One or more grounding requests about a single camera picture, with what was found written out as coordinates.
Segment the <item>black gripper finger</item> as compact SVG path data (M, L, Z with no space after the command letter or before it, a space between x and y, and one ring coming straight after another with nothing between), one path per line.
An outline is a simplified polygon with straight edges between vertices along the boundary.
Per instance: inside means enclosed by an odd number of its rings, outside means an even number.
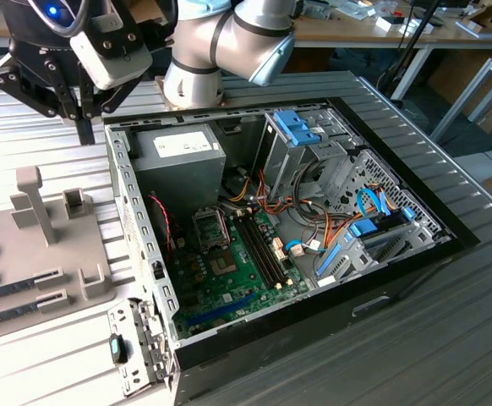
M52 58L43 62L46 86L23 76L19 65L9 53L0 58L0 90L47 118L60 117L75 127L79 143L86 144L86 118L70 90L60 65Z
M118 87L95 93L95 86L88 74L80 75L80 143L94 144L91 120L103 113L118 109L127 96L140 83L141 77L130 80Z

